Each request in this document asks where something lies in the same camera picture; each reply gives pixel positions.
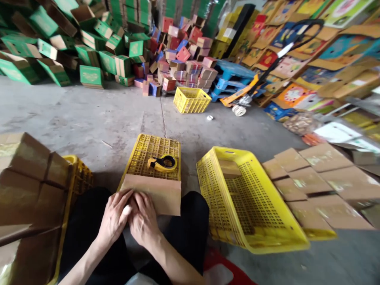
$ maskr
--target black pants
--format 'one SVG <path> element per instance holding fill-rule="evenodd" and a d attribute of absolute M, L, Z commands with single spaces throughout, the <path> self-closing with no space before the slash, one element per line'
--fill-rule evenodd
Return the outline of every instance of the black pants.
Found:
<path fill-rule="evenodd" d="M 81 195 L 73 208 L 68 222 L 61 259 L 61 281 L 88 250 L 96 238 L 104 209 L 111 192 L 106 188 L 93 188 Z M 209 227 L 209 208 L 204 198 L 191 191 L 181 201 L 181 216 L 172 217 L 164 232 L 170 244 L 200 273 Z M 139 270 L 160 285 L 170 284 L 162 267 L 153 259 Z M 95 268 L 87 285 L 124 285 L 137 273 L 128 257 L 124 237 L 112 245 Z"/>

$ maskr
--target red cardboard box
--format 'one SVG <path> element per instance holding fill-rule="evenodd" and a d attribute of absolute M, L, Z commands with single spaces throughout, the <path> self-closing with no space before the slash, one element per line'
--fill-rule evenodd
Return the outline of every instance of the red cardboard box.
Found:
<path fill-rule="evenodd" d="M 175 89 L 176 79 L 173 77 L 166 77 L 163 79 L 162 89 L 165 91 L 172 91 Z"/>
<path fill-rule="evenodd" d="M 213 57 L 205 57 L 202 61 L 202 64 L 206 67 L 213 68 L 217 64 L 217 59 Z"/>
<path fill-rule="evenodd" d="M 190 52 L 185 47 L 182 47 L 179 53 L 176 55 L 176 58 L 180 61 L 185 62 L 189 59 L 190 56 Z"/>

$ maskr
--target colorful printed box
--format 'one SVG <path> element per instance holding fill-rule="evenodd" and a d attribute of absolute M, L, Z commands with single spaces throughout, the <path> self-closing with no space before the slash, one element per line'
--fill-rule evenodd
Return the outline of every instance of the colorful printed box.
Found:
<path fill-rule="evenodd" d="M 52 59 L 38 59 L 39 64 L 58 86 L 64 87 L 71 84 L 63 65 Z"/>
<path fill-rule="evenodd" d="M 100 51 L 99 57 L 102 69 L 106 72 L 116 75 L 116 56 L 108 51 Z"/>
<path fill-rule="evenodd" d="M 103 73 L 99 67 L 80 65 L 80 82 L 87 88 L 104 89 Z"/>

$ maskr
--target box stack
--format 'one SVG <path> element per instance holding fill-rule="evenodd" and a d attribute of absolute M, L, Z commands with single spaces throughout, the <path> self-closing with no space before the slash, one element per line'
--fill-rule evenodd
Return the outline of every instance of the box stack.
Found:
<path fill-rule="evenodd" d="M 336 238 L 332 228 L 371 230 L 380 202 L 375 154 L 349 144 L 290 148 L 262 164 L 311 240 Z"/>
<path fill-rule="evenodd" d="M 70 165 L 27 133 L 1 134 L 0 151 L 7 154 L 0 157 L 2 281 L 27 284 L 33 276 L 46 284 L 56 270 Z"/>

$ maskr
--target brown cardboard box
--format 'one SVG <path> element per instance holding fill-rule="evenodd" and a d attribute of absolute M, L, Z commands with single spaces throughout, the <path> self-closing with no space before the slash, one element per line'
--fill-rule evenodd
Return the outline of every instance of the brown cardboard box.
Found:
<path fill-rule="evenodd" d="M 34 225 L 46 230 L 61 227 L 67 194 L 58 188 L 42 183 L 35 209 Z"/>
<path fill-rule="evenodd" d="M 121 189 L 150 194 L 158 215 L 181 215 L 181 182 L 126 174 Z"/>
<path fill-rule="evenodd" d="M 60 230 L 19 239 L 0 247 L 0 272 L 5 284 L 41 285 L 54 273 Z"/>
<path fill-rule="evenodd" d="M 309 202 L 333 228 L 373 230 L 372 227 L 353 207 L 338 195 L 310 198 Z"/>
<path fill-rule="evenodd" d="M 317 172 L 353 165 L 349 156 L 341 148 L 328 143 L 313 146 L 299 153 Z"/>
<path fill-rule="evenodd" d="M 49 156 L 45 182 L 61 189 L 68 187 L 68 171 L 70 164 L 56 152 Z"/>
<path fill-rule="evenodd" d="M 361 214 L 371 223 L 371 225 L 380 229 L 380 205 L 361 210 Z"/>
<path fill-rule="evenodd" d="M 5 169 L 0 173 L 0 226 L 33 224 L 40 182 Z"/>
<path fill-rule="evenodd" d="M 291 178 L 285 178 L 273 182 L 280 192 L 284 201 L 302 201 L 307 200 L 307 195 L 300 191 Z"/>
<path fill-rule="evenodd" d="M 281 167 L 275 158 L 264 162 L 262 167 L 271 180 L 288 176 L 286 171 Z"/>
<path fill-rule="evenodd" d="M 0 135 L 0 169 L 11 169 L 43 181 L 50 151 L 28 133 Z"/>
<path fill-rule="evenodd" d="M 380 203 L 380 183 L 356 166 L 320 173 L 320 176 L 355 209 Z"/>
<path fill-rule="evenodd" d="M 279 154 L 276 154 L 274 158 L 282 166 L 286 172 L 294 171 L 304 167 L 308 167 L 309 163 L 301 157 L 301 155 L 294 148 L 290 148 Z"/>
<path fill-rule="evenodd" d="M 333 189 L 311 167 L 289 172 L 296 187 L 305 194 L 332 191 Z"/>
<path fill-rule="evenodd" d="M 309 201 L 288 202 L 286 204 L 289 206 L 302 228 L 327 231 L 333 230 L 317 211 L 315 205 Z"/>
<path fill-rule="evenodd" d="M 219 160 L 220 168 L 224 178 L 234 179 L 241 176 L 239 166 L 234 161 L 229 160 Z"/>

